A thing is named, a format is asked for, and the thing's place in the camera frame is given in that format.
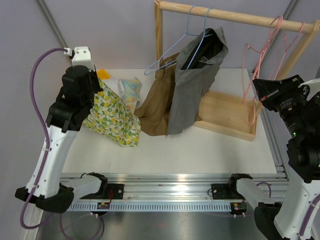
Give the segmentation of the grey skirt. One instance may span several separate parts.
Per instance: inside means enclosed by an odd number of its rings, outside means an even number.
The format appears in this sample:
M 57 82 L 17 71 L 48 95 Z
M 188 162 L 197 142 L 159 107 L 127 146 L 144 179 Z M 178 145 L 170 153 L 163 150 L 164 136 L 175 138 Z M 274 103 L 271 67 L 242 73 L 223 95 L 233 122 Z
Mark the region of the grey skirt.
M 200 101 L 208 93 L 215 77 L 228 54 L 228 46 L 222 27 L 205 30 L 204 38 L 192 65 L 184 69 L 202 39 L 203 32 L 189 42 L 176 57 L 175 87 L 173 92 L 168 135 L 181 134 L 195 123 Z

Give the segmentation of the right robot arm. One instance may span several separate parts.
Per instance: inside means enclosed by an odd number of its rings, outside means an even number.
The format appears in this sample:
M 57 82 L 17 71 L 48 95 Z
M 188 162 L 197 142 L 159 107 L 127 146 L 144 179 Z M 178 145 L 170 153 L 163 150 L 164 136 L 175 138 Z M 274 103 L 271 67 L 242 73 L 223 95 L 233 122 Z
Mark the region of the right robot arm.
M 299 75 L 254 79 L 257 96 L 280 115 L 290 133 L 287 143 L 289 184 L 283 202 L 268 197 L 247 174 L 233 174 L 227 193 L 243 196 L 254 210 L 259 231 L 269 240 L 309 240 L 320 209 L 320 95 L 309 97 L 310 82 Z

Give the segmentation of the blue wire hanger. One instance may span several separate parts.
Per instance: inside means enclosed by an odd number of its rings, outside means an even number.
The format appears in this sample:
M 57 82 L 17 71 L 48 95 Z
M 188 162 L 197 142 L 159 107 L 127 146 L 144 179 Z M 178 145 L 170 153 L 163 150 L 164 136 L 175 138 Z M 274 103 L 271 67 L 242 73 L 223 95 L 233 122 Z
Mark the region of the blue wire hanger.
M 192 58 L 190 60 L 187 60 L 188 65 L 186 67 L 184 67 L 184 70 L 188 70 L 190 68 L 190 66 L 193 64 L 193 61 L 201 47 L 202 42 L 204 41 L 204 38 L 211 36 L 212 34 L 206 34 L 206 25 L 207 25 L 207 18 L 208 18 L 208 14 L 210 12 L 210 10 L 212 9 L 212 7 L 208 8 L 205 17 L 204 17 L 204 25 L 203 25 L 203 32 L 202 32 L 202 38 L 200 40 L 200 42 L 198 43 L 196 49 L 193 51 L 193 55 Z
M 158 15 L 160 14 L 160 12 L 161 12 L 159 6 L 160 6 L 160 2 L 155 4 L 155 8 L 158 7 L 158 10 L 156 10 L 156 13 L 155 13 L 155 14 L 157 14 L 157 15 L 156 15 L 156 18 L 157 18 L 157 16 L 158 16 Z M 170 66 L 170 65 L 175 64 L 175 63 L 176 63 L 176 60 L 164 60 L 164 56 L 165 56 L 166 54 L 168 54 L 185 36 L 187 36 L 187 35 L 189 35 L 189 36 L 196 36 L 196 34 L 191 34 L 191 33 L 189 33 L 189 20 L 190 20 L 191 12 L 192 12 L 192 10 L 193 10 L 194 7 L 197 7 L 197 5 L 195 4 L 195 5 L 193 5 L 193 6 L 191 6 L 191 7 L 189 8 L 188 17 L 187 17 L 187 21 L 186 21 L 186 30 L 185 30 L 185 33 L 182 35 L 182 37 L 181 37 L 179 40 L 177 40 L 176 43 L 174 43 L 174 44 L 173 44 L 166 52 L 164 52 L 161 56 L 158 56 L 158 52 L 157 52 L 157 58 L 158 58 L 158 60 L 157 60 L 156 62 L 152 63 L 152 64 L 145 70 L 145 72 L 144 72 L 144 75 L 145 75 L 145 76 L 148 76 L 148 75 L 150 75 L 150 74 L 152 74 L 152 73 L 155 73 L 156 71 L 161 70 L 161 69 L 163 69 L 163 68 L 165 68 L 165 67 L 167 67 L 167 66 Z M 162 36 L 161 34 L 163 33 L 162 26 L 160 26 L 160 28 L 158 28 L 159 26 L 158 26 L 157 24 L 158 24 L 158 23 L 156 22 L 156 40 L 158 40 L 158 37 L 160 38 L 160 37 Z M 163 51 L 163 50 L 161 50 L 162 47 L 163 47 L 163 44 L 162 44 L 161 46 L 159 45 L 158 47 L 159 47 L 159 54 L 161 54 L 162 51 Z

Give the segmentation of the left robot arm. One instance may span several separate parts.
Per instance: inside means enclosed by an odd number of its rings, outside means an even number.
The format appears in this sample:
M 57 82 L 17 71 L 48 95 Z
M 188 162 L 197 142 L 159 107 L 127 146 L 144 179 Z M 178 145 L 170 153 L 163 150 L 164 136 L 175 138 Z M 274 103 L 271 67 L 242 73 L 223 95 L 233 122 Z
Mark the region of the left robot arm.
M 83 65 L 65 71 L 56 101 L 48 110 L 43 150 L 28 184 L 16 190 L 16 198 L 46 212 L 62 214 L 73 200 L 107 196 L 108 179 L 99 173 L 90 172 L 66 185 L 60 182 L 71 145 L 94 106 L 95 94 L 100 91 L 95 71 Z

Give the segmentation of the white skirt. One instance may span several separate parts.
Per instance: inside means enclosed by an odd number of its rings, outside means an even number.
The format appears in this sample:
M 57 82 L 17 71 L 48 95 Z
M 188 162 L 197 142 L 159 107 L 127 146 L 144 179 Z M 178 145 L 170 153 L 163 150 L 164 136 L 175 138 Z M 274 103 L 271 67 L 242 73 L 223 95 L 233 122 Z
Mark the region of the white skirt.
M 102 82 L 106 86 L 108 86 L 120 98 L 123 96 L 125 89 L 124 89 L 124 86 L 123 86 L 122 81 L 120 79 L 108 78 L 108 79 L 102 80 Z

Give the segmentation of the lemon print skirt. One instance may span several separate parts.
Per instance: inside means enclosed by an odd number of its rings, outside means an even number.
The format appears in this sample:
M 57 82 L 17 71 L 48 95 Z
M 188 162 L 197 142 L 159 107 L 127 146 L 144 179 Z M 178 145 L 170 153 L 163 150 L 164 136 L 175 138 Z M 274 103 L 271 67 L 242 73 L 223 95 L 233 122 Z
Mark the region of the lemon print skirt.
M 99 84 L 102 91 L 94 95 L 93 108 L 82 126 L 122 147 L 136 147 L 141 133 L 140 120 L 106 83 L 99 80 Z

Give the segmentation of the brown pleated skirt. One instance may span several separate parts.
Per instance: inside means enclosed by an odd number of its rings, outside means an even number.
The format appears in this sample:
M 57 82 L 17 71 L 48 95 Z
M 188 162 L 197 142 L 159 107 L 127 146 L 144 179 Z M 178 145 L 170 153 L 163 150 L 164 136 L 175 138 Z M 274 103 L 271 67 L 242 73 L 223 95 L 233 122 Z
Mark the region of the brown pleated skirt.
M 168 126 L 175 89 L 174 61 L 176 53 L 160 61 L 155 80 L 142 105 L 134 111 L 140 120 L 141 130 L 149 136 L 168 135 Z

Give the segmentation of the pastel floral skirt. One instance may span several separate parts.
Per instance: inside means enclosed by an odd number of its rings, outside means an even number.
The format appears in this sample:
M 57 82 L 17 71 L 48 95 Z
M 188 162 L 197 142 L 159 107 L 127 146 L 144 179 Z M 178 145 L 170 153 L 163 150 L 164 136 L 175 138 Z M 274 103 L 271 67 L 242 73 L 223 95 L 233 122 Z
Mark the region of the pastel floral skirt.
M 141 101 L 142 83 L 136 77 L 132 79 L 120 79 L 120 98 L 133 113 Z

